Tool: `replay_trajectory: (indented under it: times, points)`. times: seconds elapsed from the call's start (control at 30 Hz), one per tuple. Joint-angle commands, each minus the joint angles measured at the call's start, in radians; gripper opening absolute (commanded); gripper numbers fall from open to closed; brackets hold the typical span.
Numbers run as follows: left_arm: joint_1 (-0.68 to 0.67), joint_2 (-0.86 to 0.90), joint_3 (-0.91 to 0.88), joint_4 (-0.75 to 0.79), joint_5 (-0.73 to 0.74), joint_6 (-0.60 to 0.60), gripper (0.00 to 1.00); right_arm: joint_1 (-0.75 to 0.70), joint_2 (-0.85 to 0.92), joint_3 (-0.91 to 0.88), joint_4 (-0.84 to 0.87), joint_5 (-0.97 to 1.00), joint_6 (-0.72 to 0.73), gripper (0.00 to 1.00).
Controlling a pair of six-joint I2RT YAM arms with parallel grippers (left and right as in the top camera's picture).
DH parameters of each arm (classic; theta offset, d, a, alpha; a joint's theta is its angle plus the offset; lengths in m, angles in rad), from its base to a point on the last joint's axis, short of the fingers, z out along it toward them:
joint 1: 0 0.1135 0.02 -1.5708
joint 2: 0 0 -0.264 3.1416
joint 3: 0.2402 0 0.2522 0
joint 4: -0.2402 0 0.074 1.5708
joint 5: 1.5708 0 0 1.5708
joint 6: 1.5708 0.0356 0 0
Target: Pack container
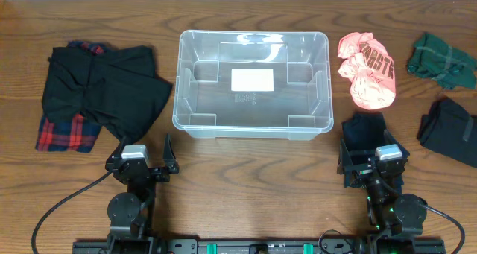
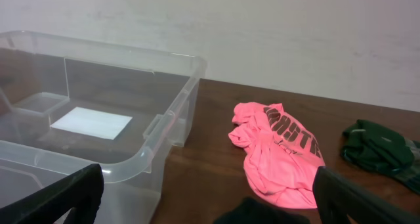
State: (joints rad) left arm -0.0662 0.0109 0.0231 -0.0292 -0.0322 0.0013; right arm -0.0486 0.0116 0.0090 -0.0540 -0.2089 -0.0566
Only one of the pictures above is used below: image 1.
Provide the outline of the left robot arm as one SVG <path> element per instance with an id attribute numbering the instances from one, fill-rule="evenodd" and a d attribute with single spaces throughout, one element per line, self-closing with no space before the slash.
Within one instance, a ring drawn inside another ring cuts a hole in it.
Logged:
<path id="1" fill-rule="evenodd" d="M 107 245 L 100 251 L 106 254 L 138 253 L 165 254 L 167 243 L 152 232 L 156 200 L 156 184 L 169 182 L 180 171 L 178 161 L 167 135 L 162 153 L 163 166 L 151 168 L 144 145 L 127 145 L 121 140 L 107 159 L 105 168 L 126 192 L 117 194 L 108 204 L 110 233 Z"/>

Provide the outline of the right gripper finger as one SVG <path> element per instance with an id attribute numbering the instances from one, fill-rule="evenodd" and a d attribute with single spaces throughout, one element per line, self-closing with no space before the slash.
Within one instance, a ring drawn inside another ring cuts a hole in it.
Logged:
<path id="1" fill-rule="evenodd" d="M 337 174 L 345 174 L 352 166 L 353 161 L 351 159 L 350 152 L 348 151 L 344 140 L 341 139 L 339 147 Z"/>
<path id="2" fill-rule="evenodd" d="M 402 152 L 403 158 L 408 158 L 410 153 L 391 135 L 391 133 L 385 129 L 383 131 L 383 137 L 387 145 L 397 145 Z"/>

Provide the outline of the pink printed t-shirt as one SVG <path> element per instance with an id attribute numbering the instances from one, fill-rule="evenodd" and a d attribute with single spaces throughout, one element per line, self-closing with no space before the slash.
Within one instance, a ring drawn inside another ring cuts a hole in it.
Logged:
<path id="1" fill-rule="evenodd" d="M 394 60 L 372 33 L 353 32 L 338 43 L 338 73 L 351 82 L 354 103 L 367 110 L 389 107 L 397 95 Z"/>

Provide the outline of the red navy plaid shirt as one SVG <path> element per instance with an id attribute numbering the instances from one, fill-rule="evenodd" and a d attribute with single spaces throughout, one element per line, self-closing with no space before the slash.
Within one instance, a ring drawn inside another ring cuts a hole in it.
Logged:
<path id="1" fill-rule="evenodd" d="M 101 84 L 92 74 L 95 58 L 108 51 L 104 44 L 84 41 L 53 48 L 42 95 L 38 151 L 92 150 L 101 125 L 88 115 L 86 99 Z"/>

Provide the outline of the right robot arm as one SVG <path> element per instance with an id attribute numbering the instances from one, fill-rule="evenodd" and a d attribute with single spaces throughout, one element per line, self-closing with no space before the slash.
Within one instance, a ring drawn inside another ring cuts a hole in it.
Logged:
<path id="1" fill-rule="evenodd" d="M 367 216 L 376 230 L 352 244 L 353 253 L 416 253 L 423 234 L 425 201 L 402 192 L 402 174 L 409 152 L 384 130 L 382 145 L 355 149 L 341 139 L 337 173 L 346 188 L 367 193 Z"/>

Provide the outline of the dark green garment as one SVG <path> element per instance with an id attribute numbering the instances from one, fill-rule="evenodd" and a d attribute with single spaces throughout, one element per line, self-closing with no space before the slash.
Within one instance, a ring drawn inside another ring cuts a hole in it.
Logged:
<path id="1" fill-rule="evenodd" d="M 448 45 L 434 34 L 424 33 L 414 44 L 407 64 L 409 74 L 436 81 L 443 89 L 476 87 L 476 59 Z"/>

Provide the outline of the dark navy shorts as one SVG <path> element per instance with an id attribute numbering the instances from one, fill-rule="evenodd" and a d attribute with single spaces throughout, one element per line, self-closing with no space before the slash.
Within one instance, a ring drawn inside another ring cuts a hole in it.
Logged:
<path id="1" fill-rule="evenodd" d="M 368 157 L 376 157 L 375 150 L 387 145 L 383 137 L 385 129 L 387 127 L 381 113 L 356 113 L 350 120 L 342 123 L 342 139 L 353 164 L 365 163 Z"/>

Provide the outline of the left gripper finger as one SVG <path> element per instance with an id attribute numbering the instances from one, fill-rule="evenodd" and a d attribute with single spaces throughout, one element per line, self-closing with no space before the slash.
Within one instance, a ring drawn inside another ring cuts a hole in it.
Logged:
<path id="1" fill-rule="evenodd" d="M 171 145 L 171 135 L 165 136 L 162 159 L 166 165 L 176 165 L 176 157 Z"/>
<path id="2" fill-rule="evenodd" d="M 119 142 L 118 146 L 117 146 L 116 149 L 111 153 L 110 157 L 107 159 L 108 161 L 115 161 L 116 159 L 120 159 L 120 158 L 121 158 L 121 153 L 122 153 L 124 147 L 125 147 L 126 144 L 127 144 L 127 140 L 128 140 L 128 137 L 126 137 L 126 136 L 123 136 L 123 137 L 120 139 L 120 142 Z"/>

